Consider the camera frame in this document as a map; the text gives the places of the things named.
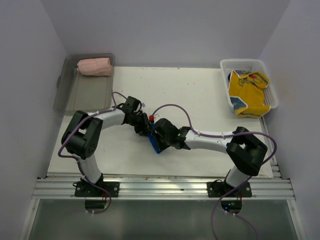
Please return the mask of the blue towel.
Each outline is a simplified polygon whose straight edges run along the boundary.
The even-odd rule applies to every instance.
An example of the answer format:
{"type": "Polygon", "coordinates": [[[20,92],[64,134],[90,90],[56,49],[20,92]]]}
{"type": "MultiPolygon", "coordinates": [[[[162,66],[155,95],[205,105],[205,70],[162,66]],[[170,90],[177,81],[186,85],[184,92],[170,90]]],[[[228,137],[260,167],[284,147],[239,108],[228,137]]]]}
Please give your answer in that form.
{"type": "Polygon", "coordinates": [[[160,154],[166,149],[167,145],[162,141],[162,137],[155,131],[154,123],[150,125],[147,137],[157,154],[160,154]]]}

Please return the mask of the pink towel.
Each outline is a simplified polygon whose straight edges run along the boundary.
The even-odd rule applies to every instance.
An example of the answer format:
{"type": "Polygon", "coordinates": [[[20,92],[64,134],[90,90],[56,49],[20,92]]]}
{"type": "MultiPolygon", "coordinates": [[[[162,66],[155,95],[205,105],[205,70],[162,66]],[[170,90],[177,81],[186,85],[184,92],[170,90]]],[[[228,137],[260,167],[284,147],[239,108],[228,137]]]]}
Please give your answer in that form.
{"type": "Polygon", "coordinates": [[[113,66],[108,57],[82,59],[77,63],[77,71],[84,76],[108,76],[113,73],[113,66]]]}

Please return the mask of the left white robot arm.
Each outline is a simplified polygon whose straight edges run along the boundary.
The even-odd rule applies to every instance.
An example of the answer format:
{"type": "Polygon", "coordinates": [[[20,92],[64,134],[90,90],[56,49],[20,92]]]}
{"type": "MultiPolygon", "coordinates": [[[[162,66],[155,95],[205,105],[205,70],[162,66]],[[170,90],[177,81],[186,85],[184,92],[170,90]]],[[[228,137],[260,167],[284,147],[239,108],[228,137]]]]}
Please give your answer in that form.
{"type": "Polygon", "coordinates": [[[75,159],[82,179],[87,182],[86,190],[92,196],[99,196],[104,190],[103,174],[95,158],[101,131],[120,125],[132,126],[139,136],[148,135],[151,125],[140,100],[128,96],[124,103],[108,110],[95,113],[78,110],[62,136],[58,156],[75,159]]]}

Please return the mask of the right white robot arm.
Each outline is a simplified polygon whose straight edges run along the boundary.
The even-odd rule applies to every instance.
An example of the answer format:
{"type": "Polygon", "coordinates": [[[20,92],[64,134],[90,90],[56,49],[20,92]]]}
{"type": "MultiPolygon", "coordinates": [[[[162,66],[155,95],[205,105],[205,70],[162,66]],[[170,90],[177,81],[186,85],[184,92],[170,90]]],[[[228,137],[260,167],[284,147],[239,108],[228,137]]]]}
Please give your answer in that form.
{"type": "Polygon", "coordinates": [[[209,137],[208,133],[195,133],[190,127],[177,128],[166,118],[158,120],[154,127],[155,145],[159,151],[168,147],[177,150],[210,150],[227,154],[234,167],[228,172],[223,183],[223,192],[235,196],[241,190],[241,184],[248,177],[257,176],[267,153],[267,146],[244,127],[237,127],[231,135],[224,138],[209,137]]]}

